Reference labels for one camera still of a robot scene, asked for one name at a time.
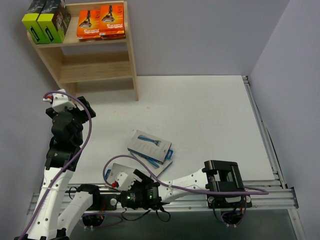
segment shelf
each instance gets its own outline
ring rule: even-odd
[[[78,16],[73,16],[69,24],[68,30],[63,43],[48,43],[48,44],[37,44],[37,48],[56,48],[56,47],[68,47],[68,46],[83,46],[83,45],[97,45],[97,44],[117,44],[117,43],[126,43],[127,39],[115,39],[115,40],[102,40],[102,39],[93,39],[93,40],[78,40],[77,39],[77,27],[78,27]],[[32,41],[32,37],[29,33],[28,38]]]
[[[127,51],[64,56],[62,84],[132,78]]]

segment metal frame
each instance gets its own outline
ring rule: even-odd
[[[261,118],[260,112],[256,106],[254,101],[250,85],[249,78],[247,76],[243,76],[243,83],[245,89],[247,91],[252,110],[262,137],[262,141],[270,161],[270,165],[273,170],[274,180],[255,180],[255,181],[243,181],[244,185],[252,186],[257,188],[263,188],[270,192],[269,195],[252,195],[252,208],[249,208],[249,211],[254,210],[288,210],[288,214],[291,219],[291,223],[296,235],[297,240],[306,240],[305,232],[299,218],[299,214],[297,211],[298,201],[296,198],[295,190],[291,188],[287,188],[284,177],[282,175],[280,165],[278,159],[276,157],[275,150],[272,145],[272,141],[270,139],[268,130],[264,125],[264,122]],[[69,184],[68,187],[77,187],[80,184]],[[97,183],[99,186],[101,194],[108,194],[110,191],[106,188],[106,186],[102,183]],[[39,194],[35,193],[31,199],[31,203],[28,210],[27,220],[30,218],[31,214],[34,212],[37,201],[39,198]],[[69,195],[66,193],[63,197],[62,206],[60,209],[60,213],[69,205],[71,199]],[[204,195],[188,195],[182,198],[171,202],[170,204],[165,206],[165,209],[171,212],[202,212],[202,211],[212,211],[207,207],[206,196]],[[117,210],[112,211],[114,213],[121,213],[124,209],[118,203]],[[128,213],[142,213],[144,210],[127,210]]]

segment green and black box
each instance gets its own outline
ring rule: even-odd
[[[24,15],[22,22],[25,25],[26,29],[32,36],[33,41],[36,44],[48,44],[49,39],[42,31],[37,20],[40,16],[41,11],[43,10],[47,0],[33,0],[28,11]]]
[[[47,0],[37,22],[50,43],[62,43],[70,20],[64,0]]]

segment robotic arm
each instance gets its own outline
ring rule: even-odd
[[[46,155],[44,179],[37,206],[42,196],[48,190],[49,183],[57,173],[79,152],[83,143],[82,130],[89,117],[84,110],[80,110],[67,97],[64,89],[59,90],[51,98],[43,99],[50,102],[52,107],[46,114],[52,119],[53,137],[50,141],[49,151]],[[84,97],[78,100],[88,109],[91,118],[96,113]],[[169,204],[186,195],[194,194],[186,190],[210,190],[221,192],[221,196],[214,196],[211,208],[240,208],[251,207],[251,201],[245,197],[225,197],[223,192],[244,192],[239,168],[235,162],[210,160],[204,163],[204,168],[193,174],[164,182],[160,185],[139,170],[133,174],[119,172],[112,186],[122,190],[120,194],[107,193],[101,195],[99,187],[92,184],[82,184],[78,187],[73,200],[62,212],[60,209],[68,183],[76,170],[79,157],[68,166],[49,189],[40,211],[37,213],[32,225],[26,234],[16,237],[15,240],[69,240],[69,236],[88,209],[101,210],[103,202],[107,200],[107,211],[117,208],[117,202],[123,208],[143,208],[161,210],[163,205]]]

